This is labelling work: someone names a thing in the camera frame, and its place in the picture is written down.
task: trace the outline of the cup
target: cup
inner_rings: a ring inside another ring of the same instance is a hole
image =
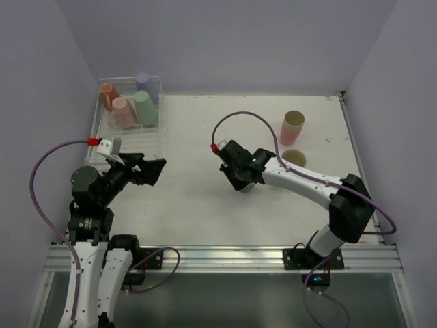
[[[146,91],[152,102],[157,105],[159,103],[159,94],[155,88],[152,78],[148,73],[139,73],[135,77],[135,84],[137,85],[138,91]]]
[[[279,141],[284,146],[290,146],[296,141],[305,122],[305,116],[299,111],[289,111],[282,123]]]
[[[111,128],[130,128],[137,123],[135,114],[129,100],[118,97],[112,101],[112,112],[108,119]]]
[[[295,164],[300,167],[305,167],[307,164],[307,158],[303,152],[297,149],[286,150],[282,153],[281,157],[291,164]]]
[[[112,112],[112,102],[114,99],[120,97],[120,94],[112,84],[105,83],[100,86],[100,97],[104,108],[106,108],[107,111]]]
[[[134,103],[140,124],[147,126],[158,123],[158,110],[146,91],[135,92]]]

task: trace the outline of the white table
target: white table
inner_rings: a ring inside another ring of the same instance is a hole
[[[220,118],[252,111],[280,130],[284,114],[299,110],[305,125],[296,143],[306,168],[330,175],[359,175],[337,97],[166,95],[161,104],[168,164],[154,187],[128,185],[109,206],[112,234],[136,234],[142,245],[293,245],[307,242],[328,221],[328,212],[297,194],[257,185],[235,192],[211,153],[211,132]],[[216,140],[235,139],[253,152],[273,150],[264,124],[248,115],[225,121]],[[281,152],[288,149],[281,146]],[[368,231],[374,231],[370,222]],[[362,244],[377,245],[375,236]]]

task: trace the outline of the dish rack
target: dish rack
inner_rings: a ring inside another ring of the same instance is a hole
[[[144,159],[158,159],[163,157],[163,89],[159,77],[152,77],[155,88],[159,90],[158,123],[151,126],[137,124],[131,128],[111,128],[108,125],[109,112],[103,107],[103,102],[97,96],[96,111],[94,112],[93,127],[91,136],[95,138],[108,139],[111,137],[119,137],[122,139],[122,147],[120,152],[143,153]],[[120,93],[120,96],[127,98],[132,106],[134,93],[137,91],[135,85],[135,77],[118,77],[111,79],[100,79],[100,84],[110,83]],[[104,157],[97,154],[96,147],[88,147],[88,154],[85,158],[85,164],[95,167],[99,172],[108,170],[109,164]]]

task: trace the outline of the red cable connector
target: red cable connector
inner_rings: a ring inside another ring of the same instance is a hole
[[[219,152],[219,147],[215,143],[211,143],[211,149],[215,154]]]
[[[98,146],[100,140],[97,138],[88,138],[88,146],[96,147]]]

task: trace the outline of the pink cup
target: pink cup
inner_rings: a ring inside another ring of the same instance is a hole
[[[289,111],[286,113],[279,137],[281,144],[284,146],[292,145],[298,139],[304,122],[305,116],[301,112]]]
[[[130,128],[137,123],[137,115],[129,100],[118,97],[112,100],[112,112],[108,119],[111,128]]]

